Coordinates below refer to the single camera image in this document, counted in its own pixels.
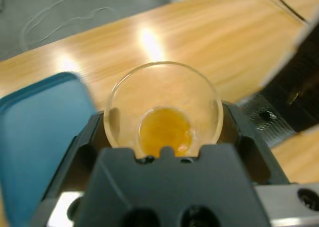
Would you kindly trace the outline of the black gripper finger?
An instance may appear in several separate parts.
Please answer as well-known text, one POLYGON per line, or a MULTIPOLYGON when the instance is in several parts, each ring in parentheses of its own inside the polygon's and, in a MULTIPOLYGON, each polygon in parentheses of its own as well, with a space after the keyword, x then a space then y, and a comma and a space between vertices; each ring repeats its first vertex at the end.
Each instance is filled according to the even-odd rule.
POLYGON ((91 116, 84 128, 72 139, 37 210, 56 200, 63 192, 84 190, 100 150, 109 147, 103 114, 91 116))
POLYGON ((218 145, 232 145, 253 185, 289 185, 266 142, 239 107, 223 102, 223 126, 218 145))

